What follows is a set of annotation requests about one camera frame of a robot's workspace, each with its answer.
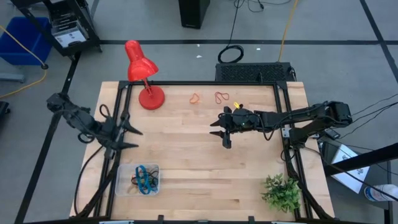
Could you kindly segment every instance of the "blue bin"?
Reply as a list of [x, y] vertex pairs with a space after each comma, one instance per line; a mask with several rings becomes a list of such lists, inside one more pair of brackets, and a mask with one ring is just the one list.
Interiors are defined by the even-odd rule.
[[[51, 24], [46, 17], [36, 18], [47, 32], [51, 32]], [[49, 56], [51, 45], [44, 39], [36, 27], [25, 17], [14, 17], [8, 23], [7, 31], [23, 46], [36, 54], [43, 62]], [[8, 34], [0, 37], [0, 57], [12, 65], [41, 65], [41, 63], [18, 45]]]

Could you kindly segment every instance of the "potted plant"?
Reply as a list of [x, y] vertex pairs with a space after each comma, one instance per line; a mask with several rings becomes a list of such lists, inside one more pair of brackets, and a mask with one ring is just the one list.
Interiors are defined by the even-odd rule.
[[283, 180], [282, 174], [279, 174], [273, 178], [268, 176], [263, 184], [267, 192], [262, 194], [262, 199], [269, 204], [270, 208], [276, 208], [285, 213], [300, 208], [300, 189], [294, 179], [288, 178], [286, 181]]

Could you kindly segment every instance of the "wooden table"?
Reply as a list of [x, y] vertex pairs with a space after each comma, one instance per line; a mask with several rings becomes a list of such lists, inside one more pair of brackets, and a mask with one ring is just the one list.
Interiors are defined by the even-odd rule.
[[[97, 120], [104, 120], [98, 108], [106, 104], [114, 108], [118, 82], [104, 82], [95, 112]], [[271, 86], [162, 86], [165, 104], [148, 111], [138, 102], [142, 86], [133, 86], [129, 105], [130, 122], [143, 136], [127, 134], [126, 142], [138, 148], [122, 152], [121, 164], [154, 163], [160, 166], [161, 186], [156, 196], [115, 196], [112, 219], [156, 220], [294, 220], [291, 213], [271, 210], [262, 199], [262, 181], [268, 175], [284, 173], [285, 163], [280, 159], [282, 141], [276, 131], [270, 141], [261, 133], [248, 132], [231, 135], [232, 149], [221, 145], [221, 138], [208, 134], [220, 130], [209, 127], [217, 120], [224, 106], [234, 108], [234, 101], [249, 110], [276, 111]], [[229, 93], [230, 99], [218, 105], [215, 92]], [[308, 106], [303, 83], [288, 83], [292, 109]], [[193, 93], [200, 96], [192, 105]], [[123, 108], [125, 94], [121, 100]], [[99, 148], [95, 141], [87, 145], [85, 162]], [[307, 147], [317, 149], [316, 140], [309, 139]], [[302, 162], [309, 191], [325, 211], [333, 216], [328, 186], [318, 154], [302, 150]], [[87, 166], [78, 194], [78, 208], [82, 209], [92, 197], [100, 179], [103, 154], [99, 153]], [[108, 193], [104, 195], [101, 214], [104, 214]], [[301, 206], [301, 216], [305, 216]]]

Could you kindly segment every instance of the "lamp base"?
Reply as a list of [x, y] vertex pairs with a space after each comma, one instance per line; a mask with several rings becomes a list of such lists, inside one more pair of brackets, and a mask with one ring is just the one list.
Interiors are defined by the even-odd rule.
[[148, 90], [143, 89], [139, 94], [138, 100], [143, 108], [147, 110], [156, 110], [164, 103], [164, 92], [158, 86], [150, 86], [149, 88], [152, 95], [149, 94]]

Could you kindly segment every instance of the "red desk lamp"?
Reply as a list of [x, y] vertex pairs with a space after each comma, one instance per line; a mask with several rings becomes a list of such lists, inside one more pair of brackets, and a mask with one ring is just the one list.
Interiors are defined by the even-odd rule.
[[127, 77], [130, 82], [143, 80], [145, 89], [139, 94], [139, 103], [147, 110], [160, 108], [164, 102], [164, 92], [160, 87], [150, 86], [147, 77], [159, 71], [154, 62], [145, 58], [138, 41], [129, 40], [125, 44], [126, 53], [130, 60]]

